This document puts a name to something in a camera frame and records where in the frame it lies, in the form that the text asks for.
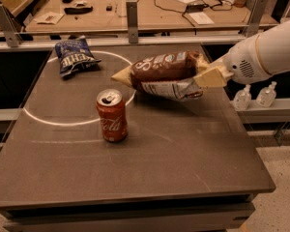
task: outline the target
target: beige floor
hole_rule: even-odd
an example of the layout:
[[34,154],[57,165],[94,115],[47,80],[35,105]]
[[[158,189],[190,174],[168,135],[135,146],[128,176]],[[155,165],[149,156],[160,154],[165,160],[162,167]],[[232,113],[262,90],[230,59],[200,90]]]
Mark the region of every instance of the beige floor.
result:
[[[253,201],[256,211],[239,229],[228,232],[290,232],[290,131],[277,146],[269,132],[250,134],[258,153],[268,167],[276,184],[270,194],[259,194]],[[0,216],[0,232],[5,219]]]

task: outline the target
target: brown chip bag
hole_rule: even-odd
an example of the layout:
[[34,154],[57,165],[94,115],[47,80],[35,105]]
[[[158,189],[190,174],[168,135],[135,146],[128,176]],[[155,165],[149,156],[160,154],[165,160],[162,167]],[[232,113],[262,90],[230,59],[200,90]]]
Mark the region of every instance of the brown chip bag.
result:
[[147,94],[184,102],[202,96],[193,77],[208,66],[199,52],[180,51],[137,61],[112,79]]

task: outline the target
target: wooden table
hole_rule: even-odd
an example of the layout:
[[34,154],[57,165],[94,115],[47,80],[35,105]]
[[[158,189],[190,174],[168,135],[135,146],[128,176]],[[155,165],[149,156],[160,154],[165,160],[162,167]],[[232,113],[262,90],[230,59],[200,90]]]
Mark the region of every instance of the wooden table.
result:
[[[50,0],[35,17],[39,17],[48,12],[64,14],[64,9],[73,7],[75,1],[70,4],[62,3],[61,0]],[[56,25],[37,24],[32,21],[27,31],[34,32],[125,32],[127,31],[126,1],[127,0],[85,0],[87,6],[93,6],[94,10],[88,14],[72,15],[66,14]],[[210,5],[215,5],[218,1],[205,0]],[[158,0],[157,4],[168,10],[184,12],[186,4],[177,0]],[[107,11],[106,6],[111,5],[112,11]],[[165,11],[155,6],[154,0],[139,0],[138,9],[138,29],[143,32],[160,31],[181,31],[192,30],[192,25],[182,17],[181,13]],[[248,21],[250,11],[247,8],[234,7],[230,11],[213,11],[210,8],[204,9],[204,13],[215,23],[209,25],[199,25],[187,17],[197,30],[224,30],[243,28]],[[271,27],[276,24],[270,16],[264,15],[261,27]]]
[[[195,43],[92,47],[99,68],[69,80],[54,54],[0,154],[9,231],[212,231],[239,227],[276,187],[223,89],[176,102],[110,80],[130,62]],[[102,139],[95,108],[121,91],[129,135]]]

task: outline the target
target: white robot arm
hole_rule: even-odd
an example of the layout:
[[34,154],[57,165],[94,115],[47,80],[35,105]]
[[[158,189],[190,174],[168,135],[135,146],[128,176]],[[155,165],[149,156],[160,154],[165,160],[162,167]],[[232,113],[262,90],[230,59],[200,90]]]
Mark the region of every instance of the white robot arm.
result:
[[225,86],[267,80],[290,72],[290,20],[235,44],[195,78],[200,87]]

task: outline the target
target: clear bottle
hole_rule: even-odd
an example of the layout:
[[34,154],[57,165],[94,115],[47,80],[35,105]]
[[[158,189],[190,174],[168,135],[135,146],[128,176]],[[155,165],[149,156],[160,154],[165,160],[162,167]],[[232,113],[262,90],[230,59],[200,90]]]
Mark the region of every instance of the clear bottle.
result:
[[240,90],[236,93],[233,100],[233,106],[237,110],[246,110],[251,101],[250,85],[246,85],[243,90]]
[[273,81],[269,87],[263,88],[257,96],[256,103],[262,107],[270,107],[276,98],[277,83]]

